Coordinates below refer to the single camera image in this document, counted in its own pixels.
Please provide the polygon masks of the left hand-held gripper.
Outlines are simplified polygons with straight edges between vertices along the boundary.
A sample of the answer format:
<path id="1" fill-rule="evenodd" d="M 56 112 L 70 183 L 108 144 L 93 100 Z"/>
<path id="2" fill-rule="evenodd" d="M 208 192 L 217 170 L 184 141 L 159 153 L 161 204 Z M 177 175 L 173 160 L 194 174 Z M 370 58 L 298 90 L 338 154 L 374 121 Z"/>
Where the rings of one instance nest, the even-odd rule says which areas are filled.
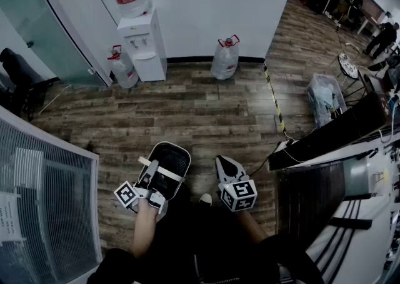
<path id="1" fill-rule="evenodd" d="M 166 202 L 165 196 L 161 193 L 160 186 L 151 186 L 151 183 L 155 184 L 156 173 L 168 177 L 168 170 L 158 168 L 158 166 L 158 160 L 151 161 L 149 166 L 141 171 L 136 183 L 132 185 L 125 181 L 114 191 L 123 207 L 133 208 L 138 204 L 139 199 L 146 199 L 151 207 L 158 210 L 158 214 L 162 213 Z"/>

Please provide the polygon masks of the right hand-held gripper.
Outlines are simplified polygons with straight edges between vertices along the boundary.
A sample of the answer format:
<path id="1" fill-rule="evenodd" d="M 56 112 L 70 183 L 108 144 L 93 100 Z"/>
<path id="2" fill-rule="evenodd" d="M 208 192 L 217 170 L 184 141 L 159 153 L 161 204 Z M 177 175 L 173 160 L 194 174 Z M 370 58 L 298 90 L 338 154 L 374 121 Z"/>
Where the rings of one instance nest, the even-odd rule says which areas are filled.
<path id="1" fill-rule="evenodd" d="M 231 212 L 251 209 L 256 202 L 258 193 L 254 180 L 245 175 L 243 166 L 223 155 L 216 156 L 215 164 L 222 203 Z"/>

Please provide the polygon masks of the black bin with white rim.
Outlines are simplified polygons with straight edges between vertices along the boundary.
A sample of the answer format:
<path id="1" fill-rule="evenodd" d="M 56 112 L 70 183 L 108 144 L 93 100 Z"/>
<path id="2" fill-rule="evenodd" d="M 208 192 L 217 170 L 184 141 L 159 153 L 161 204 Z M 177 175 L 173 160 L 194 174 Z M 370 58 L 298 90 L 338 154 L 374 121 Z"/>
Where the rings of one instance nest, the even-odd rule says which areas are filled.
<path id="1" fill-rule="evenodd" d="M 146 174 L 148 165 L 143 165 L 138 178 L 138 187 L 151 191 L 158 191 L 166 200 L 174 198 L 181 186 L 191 164 L 191 157 L 187 150 L 173 143 L 162 141 L 154 146 L 147 160 L 151 163 L 156 160 L 158 167 L 174 173 L 180 180 L 168 177 L 164 173 L 155 171 L 152 178 Z"/>

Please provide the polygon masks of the person's left forearm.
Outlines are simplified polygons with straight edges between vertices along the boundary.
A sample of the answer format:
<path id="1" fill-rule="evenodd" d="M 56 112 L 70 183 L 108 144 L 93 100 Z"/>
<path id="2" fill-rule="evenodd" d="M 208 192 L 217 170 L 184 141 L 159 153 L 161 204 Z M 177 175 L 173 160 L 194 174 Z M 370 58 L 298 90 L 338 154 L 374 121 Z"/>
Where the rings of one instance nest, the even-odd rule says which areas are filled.
<path id="1" fill-rule="evenodd" d="M 147 199 L 139 200 L 131 243 L 131 251 L 136 258 L 142 258 L 151 246 L 158 215 L 158 209 L 151 206 Z"/>

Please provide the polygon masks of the person's right forearm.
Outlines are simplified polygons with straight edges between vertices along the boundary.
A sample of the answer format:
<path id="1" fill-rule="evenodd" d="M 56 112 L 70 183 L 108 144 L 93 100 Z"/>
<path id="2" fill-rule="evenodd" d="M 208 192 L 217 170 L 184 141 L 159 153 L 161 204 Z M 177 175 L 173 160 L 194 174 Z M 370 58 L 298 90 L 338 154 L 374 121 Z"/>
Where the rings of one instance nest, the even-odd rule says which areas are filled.
<path id="1" fill-rule="evenodd" d="M 233 214 L 253 243 L 258 244 L 268 237 L 267 233 L 252 217 L 248 210 L 236 211 Z"/>

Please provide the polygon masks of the person's black clothing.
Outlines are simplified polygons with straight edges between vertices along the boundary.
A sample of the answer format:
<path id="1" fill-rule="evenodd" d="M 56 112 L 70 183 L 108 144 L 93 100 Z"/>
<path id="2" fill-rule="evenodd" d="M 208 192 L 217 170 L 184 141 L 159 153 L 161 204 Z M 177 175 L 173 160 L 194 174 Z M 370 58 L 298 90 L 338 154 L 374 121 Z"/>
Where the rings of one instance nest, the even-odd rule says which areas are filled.
<path id="1" fill-rule="evenodd" d="M 166 215 L 158 215 L 147 253 L 136 258 L 131 245 L 108 250 L 87 284 L 281 284 L 281 267 L 296 284 L 324 284 L 315 262 L 289 236 L 255 244 L 233 213 L 192 203 L 182 185 Z"/>

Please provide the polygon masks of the black desk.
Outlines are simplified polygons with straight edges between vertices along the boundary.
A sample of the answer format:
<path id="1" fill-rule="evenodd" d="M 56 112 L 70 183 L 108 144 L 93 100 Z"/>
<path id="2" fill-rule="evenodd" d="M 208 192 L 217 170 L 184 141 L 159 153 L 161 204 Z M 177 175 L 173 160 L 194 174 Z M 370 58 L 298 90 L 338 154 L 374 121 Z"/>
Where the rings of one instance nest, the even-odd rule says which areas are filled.
<path id="1" fill-rule="evenodd" d="M 269 169 L 288 168 L 377 136 L 379 129 L 389 129 L 392 116 L 389 104 L 387 95 L 368 93 L 338 118 L 273 153 L 269 157 Z"/>

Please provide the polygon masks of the white framed ribbed glass partition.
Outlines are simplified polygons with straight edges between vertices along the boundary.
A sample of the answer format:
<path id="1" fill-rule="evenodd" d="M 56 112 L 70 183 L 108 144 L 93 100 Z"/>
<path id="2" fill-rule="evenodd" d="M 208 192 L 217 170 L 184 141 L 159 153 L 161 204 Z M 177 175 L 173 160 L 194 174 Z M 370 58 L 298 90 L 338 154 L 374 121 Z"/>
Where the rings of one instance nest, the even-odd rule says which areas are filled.
<path id="1" fill-rule="evenodd" d="M 99 156 L 0 107 L 0 284 L 86 284 L 102 261 Z"/>

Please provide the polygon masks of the clear bag trash bin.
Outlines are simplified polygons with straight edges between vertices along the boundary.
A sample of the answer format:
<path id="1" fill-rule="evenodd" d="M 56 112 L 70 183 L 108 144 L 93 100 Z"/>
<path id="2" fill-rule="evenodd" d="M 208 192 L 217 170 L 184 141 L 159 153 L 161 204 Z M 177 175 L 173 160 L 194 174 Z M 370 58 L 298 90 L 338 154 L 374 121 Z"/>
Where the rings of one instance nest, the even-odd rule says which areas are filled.
<path id="1" fill-rule="evenodd" d="M 348 110 L 341 88 L 333 76 L 313 74 L 306 91 L 317 128 L 323 127 Z"/>

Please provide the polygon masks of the white water dispenser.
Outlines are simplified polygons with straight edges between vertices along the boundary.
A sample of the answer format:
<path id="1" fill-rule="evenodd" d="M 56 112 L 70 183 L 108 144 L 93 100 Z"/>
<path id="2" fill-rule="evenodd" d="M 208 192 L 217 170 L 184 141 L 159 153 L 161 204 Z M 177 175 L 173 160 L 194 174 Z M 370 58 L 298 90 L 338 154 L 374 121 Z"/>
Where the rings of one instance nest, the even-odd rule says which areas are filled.
<path id="1" fill-rule="evenodd" d="M 136 18 L 121 18 L 117 27 L 142 82 L 165 81 L 167 57 L 155 9 Z"/>

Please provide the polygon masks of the white workbench with black rails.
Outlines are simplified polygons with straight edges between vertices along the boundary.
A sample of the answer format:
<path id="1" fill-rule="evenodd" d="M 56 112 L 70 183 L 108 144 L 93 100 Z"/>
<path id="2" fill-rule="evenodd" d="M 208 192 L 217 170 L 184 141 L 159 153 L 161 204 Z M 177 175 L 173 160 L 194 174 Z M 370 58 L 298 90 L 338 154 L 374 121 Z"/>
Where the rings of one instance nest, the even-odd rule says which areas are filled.
<path id="1" fill-rule="evenodd" d="M 307 253 L 324 284 L 379 284 L 396 261 L 400 134 L 343 161 L 345 196 Z"/>

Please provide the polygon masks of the round patterned stool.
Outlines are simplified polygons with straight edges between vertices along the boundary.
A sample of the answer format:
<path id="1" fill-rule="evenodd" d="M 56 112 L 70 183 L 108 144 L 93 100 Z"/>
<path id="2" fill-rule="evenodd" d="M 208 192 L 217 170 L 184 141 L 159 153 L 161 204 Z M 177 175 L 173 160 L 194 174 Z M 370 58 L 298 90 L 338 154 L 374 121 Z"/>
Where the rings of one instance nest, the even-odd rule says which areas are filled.
<path id="1" fill-rule="evenodd" d="M 352 62 L 349 56 L 341 53 L 337 56 L 337 60 L 339 63 L 340 70 L 343 75 L 347 76 L 348 78 L 358 80 L 359 73 L 356 65 Z"/>

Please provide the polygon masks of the black office chair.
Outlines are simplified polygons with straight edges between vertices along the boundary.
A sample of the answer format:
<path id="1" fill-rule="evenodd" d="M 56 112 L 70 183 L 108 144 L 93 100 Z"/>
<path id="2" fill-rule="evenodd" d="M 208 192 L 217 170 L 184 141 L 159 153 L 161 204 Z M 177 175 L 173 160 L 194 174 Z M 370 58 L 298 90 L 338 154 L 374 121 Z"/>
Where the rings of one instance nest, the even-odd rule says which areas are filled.
<path id="1" fill-rule="evenodd" d="M 34 119 L 35 108 L 42 106 L 45 95 L 58 77 L 44 79 L 28 62 L 9 48 L 0 52 L 0 106 L 20 117 Z"/>

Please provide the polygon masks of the frosted glass door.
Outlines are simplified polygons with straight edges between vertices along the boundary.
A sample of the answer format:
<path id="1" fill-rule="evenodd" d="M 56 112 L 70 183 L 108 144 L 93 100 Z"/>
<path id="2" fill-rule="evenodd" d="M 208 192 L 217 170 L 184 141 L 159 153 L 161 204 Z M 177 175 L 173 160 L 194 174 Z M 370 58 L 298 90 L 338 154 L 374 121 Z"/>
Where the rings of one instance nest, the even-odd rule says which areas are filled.
<path id="1" fill-rule="evenodd" d="M 49 0 L 0 0 L 0 10 L 33 53 L 66 84 L 106 87 Z"/>

